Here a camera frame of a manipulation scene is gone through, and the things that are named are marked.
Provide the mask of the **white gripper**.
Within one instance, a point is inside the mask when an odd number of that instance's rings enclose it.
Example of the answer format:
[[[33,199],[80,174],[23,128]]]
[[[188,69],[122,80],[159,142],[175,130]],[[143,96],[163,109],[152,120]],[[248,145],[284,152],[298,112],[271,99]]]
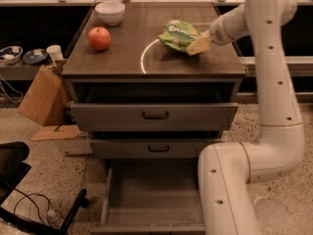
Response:
[[[208,50],[211,47],[210,41],[216,45],[223,46],[247,36],[245,5],[242,4],[218,17],[211,24],[208,32],[209,37],[202,34],[187,47],[188,55],[194,56]]]

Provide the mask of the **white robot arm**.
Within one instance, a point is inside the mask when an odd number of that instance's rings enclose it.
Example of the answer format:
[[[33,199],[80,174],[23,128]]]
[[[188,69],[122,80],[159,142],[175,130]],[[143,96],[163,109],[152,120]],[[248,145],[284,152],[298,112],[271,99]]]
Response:
[[[220,16],[190,44],[196,55],[210,45],[251,38],[258,94],[259,138],[215,143],[198,161],[205,235],[262,235],[246,186],[291,173],[304,153],[304,127],[282,44],[281,27],[296,0],[245,0]]]

